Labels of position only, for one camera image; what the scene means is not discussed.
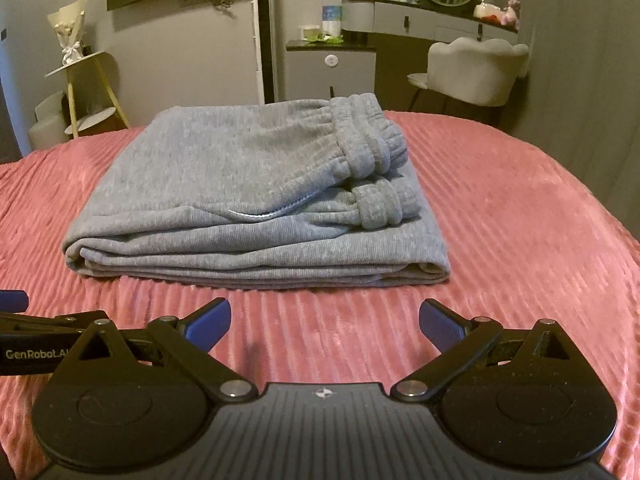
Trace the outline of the grey fleece pants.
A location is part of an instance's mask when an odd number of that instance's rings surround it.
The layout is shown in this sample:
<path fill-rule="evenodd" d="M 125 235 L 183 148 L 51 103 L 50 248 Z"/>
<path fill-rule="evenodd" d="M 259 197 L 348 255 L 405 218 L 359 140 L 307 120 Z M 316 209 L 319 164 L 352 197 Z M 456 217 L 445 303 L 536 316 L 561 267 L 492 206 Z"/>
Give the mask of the grey fleece pants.
<path fill-rule="evenodd" d="M 451 272 L 407 139 L 370 93 L 161 112 L 106 170 L 63 252 L 80 274 L 222 288 Z"/>

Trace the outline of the pink ribbed bedspread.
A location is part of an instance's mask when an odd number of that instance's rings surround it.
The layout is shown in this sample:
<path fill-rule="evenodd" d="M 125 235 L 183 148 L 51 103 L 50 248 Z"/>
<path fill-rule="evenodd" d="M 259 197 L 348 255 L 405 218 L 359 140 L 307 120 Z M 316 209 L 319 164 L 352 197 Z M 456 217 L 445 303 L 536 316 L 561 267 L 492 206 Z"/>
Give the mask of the pink ribbed bedspread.
<path fill-rule="evenodd" d="M 496 129 L 394 113 L 448 246 L 446 283 L 289 292 L 228 292 L 230 332 L 214 356 L 257 385 L 380 382 L 433 359 L 418 311 L 435 298 L 509 328 L 553 318 L 612 394 L 616 434 L 603 463 L 639 474 L 639 244 L 567 170 Z M 34 315 L 101 309 L 121 327 L 183 316 L 216 290 L 71 271 L 63 237 L 96 182 L 132 140 L 122 130 L 32 153 L 1 168 L 1 285 Z"/>

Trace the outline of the yellow legged side table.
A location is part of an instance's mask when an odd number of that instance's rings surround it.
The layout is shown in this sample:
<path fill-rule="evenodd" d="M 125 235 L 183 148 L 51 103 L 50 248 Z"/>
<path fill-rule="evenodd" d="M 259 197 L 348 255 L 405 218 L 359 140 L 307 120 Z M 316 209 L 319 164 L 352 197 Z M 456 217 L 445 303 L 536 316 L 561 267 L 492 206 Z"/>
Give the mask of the yellow legged side table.
<path fill-rule="evenodd" d="M 80 137 L 81 115 L 93 115 L 101 105 L 108 104 L 115 110 L 118 120 L 126 127 L 130 122 L 122 109 L 110 77 L 103 67 L 103 60 L 110 54 L 97 50 L 68 65 L 58 66 L 44 75 L 48 79 L 62 74 L 65 79 L 68 114 L 70 115 L 70 134 L 74 139 Z"/>

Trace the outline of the white plush chair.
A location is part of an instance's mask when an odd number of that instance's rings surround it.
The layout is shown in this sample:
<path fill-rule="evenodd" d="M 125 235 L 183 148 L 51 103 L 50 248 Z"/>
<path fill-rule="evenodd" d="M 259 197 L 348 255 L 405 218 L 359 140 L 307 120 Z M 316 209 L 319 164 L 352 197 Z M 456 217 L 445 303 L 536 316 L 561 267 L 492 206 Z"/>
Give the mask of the white plush chair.
<path fill-rule="evenodd" d="M 416 87 L 409 110 L 424 90 L 480 107 L 503 107 L 528 56 L 526 44 L 503 39 L 460 37 L 449 44 L 435 42 L 427 52 L 427 71 L 407 76 Z"/>

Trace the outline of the wrapped flower bouquet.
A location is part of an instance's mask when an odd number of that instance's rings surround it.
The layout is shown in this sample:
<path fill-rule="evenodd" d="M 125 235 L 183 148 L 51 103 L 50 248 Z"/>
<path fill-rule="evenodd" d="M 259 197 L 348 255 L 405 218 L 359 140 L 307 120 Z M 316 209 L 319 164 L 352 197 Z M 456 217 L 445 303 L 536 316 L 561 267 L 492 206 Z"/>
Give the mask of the wrapped flower bouquet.
<path fill-rule="evenodd" d="M 85 31 L 87 3 L 88 0 L 76 0 L 47 15 L 48 22 L 58 38 L 63 66 L 78 62 L 84 57 L 82 36 Z"/>

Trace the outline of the grey drawer cabinet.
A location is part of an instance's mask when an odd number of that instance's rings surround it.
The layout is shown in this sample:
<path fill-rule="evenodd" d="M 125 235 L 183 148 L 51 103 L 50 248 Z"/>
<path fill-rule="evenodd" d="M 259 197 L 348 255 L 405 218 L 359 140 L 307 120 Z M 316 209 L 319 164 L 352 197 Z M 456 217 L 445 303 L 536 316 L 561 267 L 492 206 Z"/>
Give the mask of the grey drawer cabinet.
<path fill-rule="evenodd" d="M 284 97 L 327 100 L 373 93 L 375 64 L 373 48 L 291 40 L 285 46 Z"/>

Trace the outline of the pink plush toy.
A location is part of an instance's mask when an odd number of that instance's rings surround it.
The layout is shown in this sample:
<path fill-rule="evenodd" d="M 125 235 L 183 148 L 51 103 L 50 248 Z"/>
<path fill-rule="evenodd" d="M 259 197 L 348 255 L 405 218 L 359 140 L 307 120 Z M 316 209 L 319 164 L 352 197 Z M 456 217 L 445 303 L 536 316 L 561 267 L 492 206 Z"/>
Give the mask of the pink plush toy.
<path fill-rule="evenodd" d="M 503 10 L 503 16 L 500 23 L 504 27 L 510 27 L 514 30 L 520 29 L 520 0 L 506 0 L 506 7 Z"/>

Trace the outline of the grey vanity desk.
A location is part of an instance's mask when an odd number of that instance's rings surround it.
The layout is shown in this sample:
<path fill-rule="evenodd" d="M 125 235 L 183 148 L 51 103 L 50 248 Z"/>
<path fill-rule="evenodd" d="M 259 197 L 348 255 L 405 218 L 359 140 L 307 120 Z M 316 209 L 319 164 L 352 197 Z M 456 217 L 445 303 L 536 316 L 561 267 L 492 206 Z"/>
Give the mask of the grey vanity desk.
<path fill-rule="evenodd" d="M 518 34 L 475 18 L 427 10 L 415 4 L 387 0 L 343 0 L 342 29 L 366 34 L 393 35 L 437 42 L 459 37 L 518 43 Z"/>

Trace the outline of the grey curtain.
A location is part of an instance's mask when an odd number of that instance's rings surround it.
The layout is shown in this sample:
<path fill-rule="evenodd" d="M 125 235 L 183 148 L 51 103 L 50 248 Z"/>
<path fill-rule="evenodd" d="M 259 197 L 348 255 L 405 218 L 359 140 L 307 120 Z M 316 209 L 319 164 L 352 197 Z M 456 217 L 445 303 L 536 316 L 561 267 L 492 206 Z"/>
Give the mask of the grey curtain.
<path fill-rule="evenodd" d="M 520 0 L 526 76 L 500 126 L 639 233 L 639 0 Z"/>

